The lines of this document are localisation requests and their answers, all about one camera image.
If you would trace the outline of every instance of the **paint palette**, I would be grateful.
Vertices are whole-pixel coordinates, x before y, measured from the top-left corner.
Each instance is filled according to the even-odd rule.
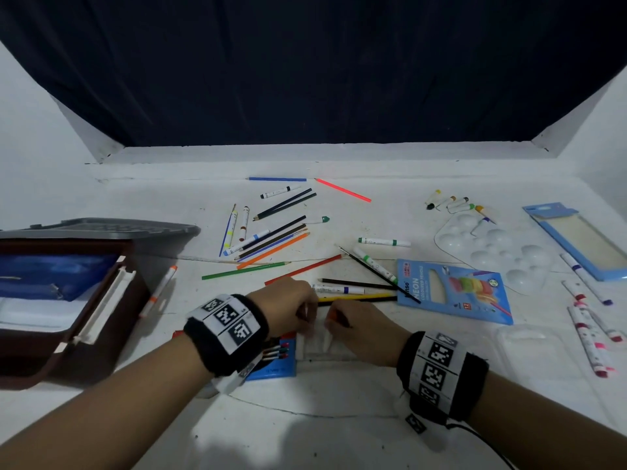
[[[516,292],[539,292],[554,261],[553,253],[530,244],[522,234],[482,219],[475,213],[456,215],[435,235],[436,245],[475,269],[500,273],[505,285]]]

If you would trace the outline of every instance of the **dark curtain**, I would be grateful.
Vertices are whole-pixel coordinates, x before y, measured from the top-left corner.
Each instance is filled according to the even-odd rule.
[[[530,140],[627,62],[626,0],[0,0],[128,146]]]

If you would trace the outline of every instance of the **brown storage box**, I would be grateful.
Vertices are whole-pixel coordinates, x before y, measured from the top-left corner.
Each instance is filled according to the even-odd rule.
[[[84,387],[109,376],[150,294],[132,258],[131,240],[0,239],[0,254],[118,254],[74,324],[64,332],[0,330],[0,388],[25,389],[42,380]],[[74,337],[83,329],[114,282],[120,267],[136,271],[118,305],[92,345]]]

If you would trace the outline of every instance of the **green colored pencil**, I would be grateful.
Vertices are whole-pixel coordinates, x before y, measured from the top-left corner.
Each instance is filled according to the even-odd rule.
[[[243,274],[244,272],[260,271],[261,269],[269,269],[272,267],[285,266],[287,264],[289,264],[289,262],[277,262],[276,264],[266,264],[264,266],[251,267],[249,269],[240,269],[238,271],[235,270],[235,271],[229,271],[229,272],[220,272],[219,274],[204,275],[201,277],[201,279],[202,280],[217,279],[218,277],[226,277],[228,275]]]

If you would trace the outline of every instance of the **black wristband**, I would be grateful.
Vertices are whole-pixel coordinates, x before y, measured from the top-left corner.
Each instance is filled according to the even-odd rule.
[[[442,425],[449,417],[466,420],[483,391],[488,363],[479,356],[466,353],[455,339],[443,333],[428,333],[428,340],[423,344],[424,339],[425,332],[413,334],[407,340],[396,366],[403,388],[410,393],[411,410]],[[459,372],[452,372],[450,366],[459,369]],[[446,398],[443,390],[447,386],[449,394],[453,386],[454,394],[448,405],[442,405]]]
[[[262,351],[269,332],[262,310],[243,295],[219,295],[188,316],[183,331],[216,377],[242,371]]]

